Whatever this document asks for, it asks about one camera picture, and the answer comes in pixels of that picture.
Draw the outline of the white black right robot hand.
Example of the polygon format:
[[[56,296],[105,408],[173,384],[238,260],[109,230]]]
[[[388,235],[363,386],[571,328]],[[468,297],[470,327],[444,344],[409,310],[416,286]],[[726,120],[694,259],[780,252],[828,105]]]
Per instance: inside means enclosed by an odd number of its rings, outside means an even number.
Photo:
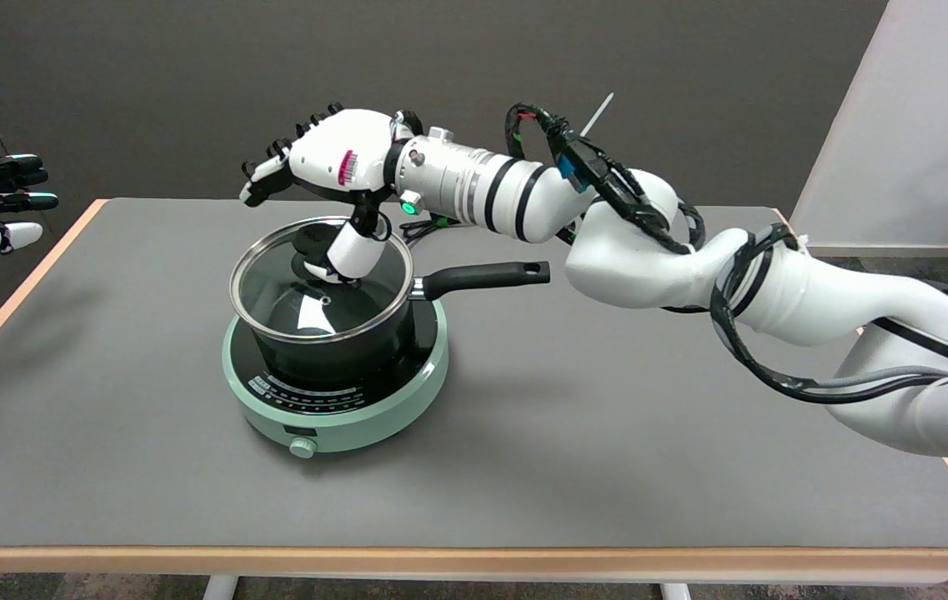
[[[299,124],[294,140],[274,141],[267,160],[243,164],[246,182],[238,200],[256,208],[272,195],[299,186],[319,198],[353,206],[339,231],[325,237],[328,247],[308,252],[305,266],[330,283],[357,281],[377,266],[390,236],[390,231],[378,232],[381,204],[394,193],[396,164],[389,154],[423,133],[413,111],[388,115],[334,102],[326,113]]]

